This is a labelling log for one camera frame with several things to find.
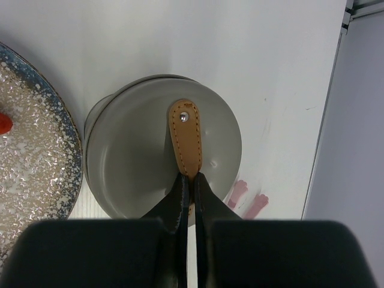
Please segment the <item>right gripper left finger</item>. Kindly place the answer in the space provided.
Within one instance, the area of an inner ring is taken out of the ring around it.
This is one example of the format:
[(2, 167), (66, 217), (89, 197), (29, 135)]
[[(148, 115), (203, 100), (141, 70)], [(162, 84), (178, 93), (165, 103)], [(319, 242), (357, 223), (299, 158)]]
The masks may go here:
[(188, 178), (178, 174), (171, 191), (143, 216), (161, 221), (156, 287), (187, 287), (189, 205)]

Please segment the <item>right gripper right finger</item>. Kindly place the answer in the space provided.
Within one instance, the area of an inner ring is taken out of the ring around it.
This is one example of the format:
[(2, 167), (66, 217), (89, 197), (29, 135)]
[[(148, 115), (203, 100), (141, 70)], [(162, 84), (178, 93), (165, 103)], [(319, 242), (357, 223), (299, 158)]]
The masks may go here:
[(210, 287), (215, 283), (214, 242), (212, 225), (217, 220), (240, 220), (212, 191), (205, 175), (198, 173), (194, 179), (193, 196), (196, 220), (197, 286)]

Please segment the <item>grey round lid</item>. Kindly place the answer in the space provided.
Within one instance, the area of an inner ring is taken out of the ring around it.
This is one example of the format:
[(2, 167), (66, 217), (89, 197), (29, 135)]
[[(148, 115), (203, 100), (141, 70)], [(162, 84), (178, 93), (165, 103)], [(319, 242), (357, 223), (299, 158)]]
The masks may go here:
[(158, 79), (118, 95), (103, 110), (88, 145), (91, 192), (111, 218), (139, 218), (170, 191), (178, 166), (169, 133), (170, 107), (190, 100), (198, 108), (202, 173), (219, 199), (238, 179), (242, 141), (227, 103), (199, 82)]

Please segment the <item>grey cylindrical container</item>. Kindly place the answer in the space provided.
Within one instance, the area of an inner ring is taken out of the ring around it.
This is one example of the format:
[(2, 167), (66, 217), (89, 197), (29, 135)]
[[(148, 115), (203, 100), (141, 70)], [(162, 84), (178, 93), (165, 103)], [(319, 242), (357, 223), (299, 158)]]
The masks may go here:
[(90, 185), (89, 171), (88, 171), (88, 156), (87, 156), (88, 145), (89, 145), (89, 140), (90, 140), (92, 130), (94, 129), (94, 126), (95, 126), (98, 118), (100, 117), (101, 113), (110, 104), (110, 102), (112, 102), (118, 95), (125, 92), (126, 90), (128, 90), (128, 89), (130, 89), (136, 85), (139, 85), (141, 83), (150, 82), (150, 81), (154, 81), (154, 80), (158, 80), (158, 79), (181, 79), (181, 80), (188, 80), (188, 81), (192, 81), (192, 82), (197, 83), (197, 81), (194, 79), (191, 79), (191, 78), (188, 78), (185, 76), (176, 75), (176, 74), (155, 74), (155, 75), (142, 77), (140, 79), (137, 79), (137, 80), (130, 82), (129, 84), (123, 86), (122, 88), (120, 88), (116, 92), (105, 96), (104, 98), (99, 100), (92, 107), (92, 109), (89, 111), (89, 113), (86, 117), (86, 120), (85, 120), (85, 124), (84, 124), (84, 131), (83, 131), (84, 132), (84, 141), (82, 143), (83, 172), (84, 172), (84, 178), (86, 179), (86, 183), (89, 187), (89, 190), (91, 190), (91, 185)]

